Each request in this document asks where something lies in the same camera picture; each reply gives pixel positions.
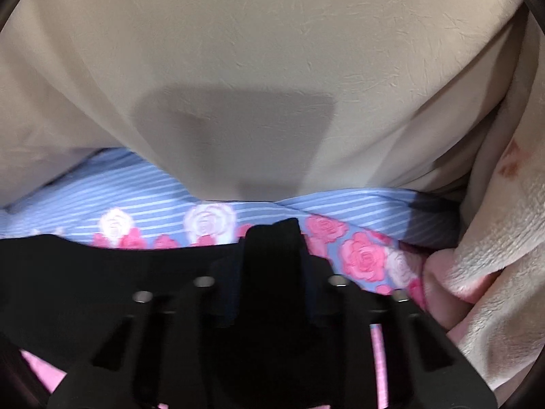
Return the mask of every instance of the stain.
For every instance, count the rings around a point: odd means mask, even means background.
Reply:
[[[522,150],[515,139],[509,143],[500,159],[498,173],[508,180],[515,180],[529,154]]]

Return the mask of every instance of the blue striped fabric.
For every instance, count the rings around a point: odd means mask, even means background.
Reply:
[[[179,181],[132,152],[110,149],[0,211],[0,236],[57,233],[90,243],[103,214],[119,208],[130,214],[143,238],[167,234],[184,245],[185,214],[202,203]],[[458,238],[456,203],[408,190],[346,189],[276,203],[228,204],[238,225],[315,214],[428,248],[453,247]]]

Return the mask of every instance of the brown stain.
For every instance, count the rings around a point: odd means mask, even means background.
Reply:
[[[529,154],[520,148],[515,139],[512,139],[500,159],[498,173],[508,180],[515,180],[528,157]]]

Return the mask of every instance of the white flower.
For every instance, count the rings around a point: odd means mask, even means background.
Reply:
[[[184,228],[191,244],[199,237],[210,235],[216,244],[235,241],[236,213],[227,204],[202,204],[185,214]]]
[[[386,272],[396,287],[406,288],[416,278],[420,278],[423,259],[418,254],[385,247]]]
[[[134,227],[134,220],[119,208],[109,210],[99,219],[100,233],[114,245],[119,243],[123,235],[127,235]]]

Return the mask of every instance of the silver rivet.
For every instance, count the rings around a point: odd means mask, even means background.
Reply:
[[[392,292],[392,298],[396,300],[396,302],[408,302],[409,297],[407,296],[407,293],[403,289],[396,289]]]
[[[133,294],[133,300],[137,303],[148,303],[153,298],[153,294],[148,291],[138,291]]]
[[[193,284],[197,287],[212,287],[216,283],[214,277],[197,277],[193,280]]]
[[[348,286],[348,279],[342,275],[332,275],[328,278],[328,282],[335,287]]]

